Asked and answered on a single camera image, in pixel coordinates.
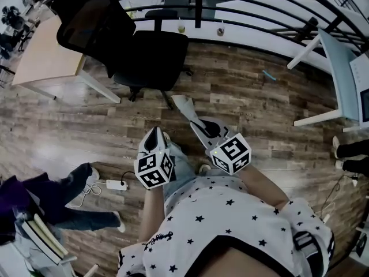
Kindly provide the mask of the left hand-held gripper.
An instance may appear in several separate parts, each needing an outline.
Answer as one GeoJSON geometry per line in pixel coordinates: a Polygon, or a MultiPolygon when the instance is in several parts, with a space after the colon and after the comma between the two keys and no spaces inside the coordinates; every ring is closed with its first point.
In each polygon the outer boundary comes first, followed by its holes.
{"type": "Polygon", "coordinates": [[[139,144],[134,161],[135,176],[147,190],[151,190],[175,177],[174,166],[174,157],[170,155],[163,132],[155,126],[139,144]]]}

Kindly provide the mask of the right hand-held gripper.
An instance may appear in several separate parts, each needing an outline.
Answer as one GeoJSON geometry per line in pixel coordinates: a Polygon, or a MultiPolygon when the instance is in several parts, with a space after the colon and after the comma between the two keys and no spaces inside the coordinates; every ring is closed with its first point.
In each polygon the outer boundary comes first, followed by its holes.
{"type": "Polygon", "coordinates": [[[213,164],[229,175],[234,175],[251,161],[251,147],[241,133],[213,117],[199,118],[205,127],[190,122],[195,135],[205,147],[213,164]]]}

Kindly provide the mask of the white cloth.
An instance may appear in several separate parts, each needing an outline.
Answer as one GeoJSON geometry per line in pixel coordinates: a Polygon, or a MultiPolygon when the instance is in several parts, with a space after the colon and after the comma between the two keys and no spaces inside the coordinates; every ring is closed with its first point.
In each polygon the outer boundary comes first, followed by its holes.
{"type": "Polygon", "coordinates": [[[172,95],[173,102],[179,111],[190,121],[196,123],[202,128],[205,128],[205,124],[198,118],[195,112],[194,104],[192,98],[184,95],[172,95]]]}

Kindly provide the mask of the person's left forearm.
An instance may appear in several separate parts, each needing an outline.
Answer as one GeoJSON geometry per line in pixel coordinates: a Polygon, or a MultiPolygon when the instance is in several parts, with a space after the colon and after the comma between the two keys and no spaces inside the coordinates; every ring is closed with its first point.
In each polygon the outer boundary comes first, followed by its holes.
{"type": "Polygon", "coordinates": [[[157,233],[164,218],[163,187],[159,186],[152,190],[147,190],[138,242],[149,241],[157,233]]]}

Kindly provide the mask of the person's right forearm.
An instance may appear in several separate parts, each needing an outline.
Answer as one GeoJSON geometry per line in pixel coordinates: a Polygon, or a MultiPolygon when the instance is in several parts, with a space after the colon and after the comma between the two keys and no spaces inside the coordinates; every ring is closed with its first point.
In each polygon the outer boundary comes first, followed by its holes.
{"type": "Polygon", "coordinates": [[[252,165],[249,164],[241,170],[239,177],[245,184],[248,192],[265,203],[277,209],[282,209],[289,202],[287,195],[252,165]]]}

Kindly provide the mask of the light blue jeans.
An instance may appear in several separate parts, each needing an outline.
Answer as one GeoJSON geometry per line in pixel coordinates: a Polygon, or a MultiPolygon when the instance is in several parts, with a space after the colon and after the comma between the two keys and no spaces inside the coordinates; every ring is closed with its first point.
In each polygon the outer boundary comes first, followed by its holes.
{"type": "Polygon", "coordinates": [[[185,186],[185,184],[202,177],[209,177],[213,179],[215,177],[225,177],[226,179],[238,178],[238,176],[230,176],[220,169],[210,169],[199,174],[195,173],[188,157],[182,152],[181,148],[172,141],[167,142],[170,154],[174,156],[175,167],[174,172],[176,176],[175,181],[163,186],[164,201],[166,202],[171,195],[173,195],[178,189],[185,186]]]}

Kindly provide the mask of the white power strip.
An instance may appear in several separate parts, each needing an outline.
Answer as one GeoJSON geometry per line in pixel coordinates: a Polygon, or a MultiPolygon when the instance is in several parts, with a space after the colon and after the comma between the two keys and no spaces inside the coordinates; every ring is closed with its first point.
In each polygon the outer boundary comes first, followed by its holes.
{"type": "Polygon", "coordinates": [[[119,180],[106,180],[106,188],[110,190],[127,191],[127,183],[119,180]]]}

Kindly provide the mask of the black mesh office chair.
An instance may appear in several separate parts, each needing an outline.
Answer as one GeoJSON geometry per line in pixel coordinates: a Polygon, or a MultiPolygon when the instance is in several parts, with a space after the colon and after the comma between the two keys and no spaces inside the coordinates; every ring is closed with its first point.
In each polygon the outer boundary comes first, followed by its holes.
{"type": "Polygon", "coordinates": [[[130,101],[149,88],[173,108],[166,93],[181,72],[192,73],[184,66],[186,35],[161,30],[162,20],[154,20],[152,31],[137,30],[118,0],[53,0],[51,9],[61,19],[61,46],[101,62],[109,78],[129,87],[130,101]]]}

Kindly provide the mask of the white star-print shirt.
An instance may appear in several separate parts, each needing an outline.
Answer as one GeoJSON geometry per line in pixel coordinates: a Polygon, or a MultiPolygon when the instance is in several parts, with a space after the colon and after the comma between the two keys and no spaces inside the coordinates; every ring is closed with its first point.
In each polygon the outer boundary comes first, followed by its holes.
{"type": "Polygon", "coordinates": [[[159,212],[159,226],[119,251],[116,277],[197,277],[226,249],[280,277],[324,277],[333,257],[333,232],[306,200],[273,204],[236,177],[195,177],[145,206],[159,212]]]}

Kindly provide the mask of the black metal railing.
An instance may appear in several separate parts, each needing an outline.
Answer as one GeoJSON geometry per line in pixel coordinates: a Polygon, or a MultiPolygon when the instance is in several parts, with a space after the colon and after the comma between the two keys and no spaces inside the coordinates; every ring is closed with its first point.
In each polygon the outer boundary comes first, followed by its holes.
{"type": "Polygon", "coordinates": [[[152,29],[155,9],[178,12],[176,20],[163,20],[166,31],[195,40],[240,44],[285,54],[309,44],[322,29],[355,54],[369,52],[369,16],[352,0],[118,0],[141,29],[152,29]],[[217,28],[225,27],[224,36],[217,28]]]}

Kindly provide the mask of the wooden table with white legs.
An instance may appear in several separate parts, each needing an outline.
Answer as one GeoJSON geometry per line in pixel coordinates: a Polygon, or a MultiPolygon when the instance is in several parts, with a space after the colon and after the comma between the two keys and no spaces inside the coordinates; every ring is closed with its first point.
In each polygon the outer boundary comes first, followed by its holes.
{"type": "Polygon", "coordinates": [[[98,82],[84,69],[86,56],[62,47],[57,41],[61,26],[58,16],[40,23],[22,54],[12,85],[28,89],[49,99],[57,97],[34,86],[39,81],[77,78],[110,101],[119,104],[121,98],[98,82]]]}

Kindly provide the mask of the pale green book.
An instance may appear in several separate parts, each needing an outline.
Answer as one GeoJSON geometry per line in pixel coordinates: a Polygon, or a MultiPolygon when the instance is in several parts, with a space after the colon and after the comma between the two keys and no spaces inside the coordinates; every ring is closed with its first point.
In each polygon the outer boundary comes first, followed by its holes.
{"type": "Polygon", "coordinates": [[[61,245],[61,243],[54,237],[49,228],[44,224],[38,214],[33,216],[37,226],[43,231],[46,237],[63,253],[64,256],[68,255],[69,252],[61,245]]]}

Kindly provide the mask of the white desk with pale top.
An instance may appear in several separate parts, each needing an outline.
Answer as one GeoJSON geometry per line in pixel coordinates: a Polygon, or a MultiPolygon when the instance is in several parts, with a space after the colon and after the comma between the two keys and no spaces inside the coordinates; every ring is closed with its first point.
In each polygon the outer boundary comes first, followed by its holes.
{"type": "Polygon", "coordinates": [[[358,121],[359,124],[353,127],[344,128],[342,130],[343,132],[369,129],[369,124],[366,125],[360,120],[361,113],[358,104],[356,84],[350,66],[350,62],[353,61],[356,56],[351,49],[343,45],[324,30],[319,29],[317,36],[304,49],[302,49],[302,51],[298,53],[291,62],[287,64],[287,68],[289,70],[293,69],[318,45],[322,45],[328,60],[336,91],[338,109],[297,120],[293,125],[295,127],[300,127],[336,118],[346,118],[352,121],[358,121]]]}

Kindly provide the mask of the white framed monitor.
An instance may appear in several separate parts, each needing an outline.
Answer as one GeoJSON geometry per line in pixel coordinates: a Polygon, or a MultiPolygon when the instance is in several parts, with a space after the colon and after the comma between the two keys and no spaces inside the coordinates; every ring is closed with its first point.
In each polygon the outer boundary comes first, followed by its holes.
{"type": "Polygon", "coordinates": [[[349,64],[356,85],[359,123],[369,128],[369,57],[362,54],[349,64]]]}

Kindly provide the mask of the potted plant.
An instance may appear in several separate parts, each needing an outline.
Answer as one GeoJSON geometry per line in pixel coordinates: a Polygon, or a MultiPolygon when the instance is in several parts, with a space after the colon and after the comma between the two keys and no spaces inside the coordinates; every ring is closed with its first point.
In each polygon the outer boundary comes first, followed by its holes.
{"type": "Polygon", "coordinates": [[[13,29],[20,29],[22,22],[19,9],[15,6],[4,6],[2,8],[1,22],[13,29]]]}

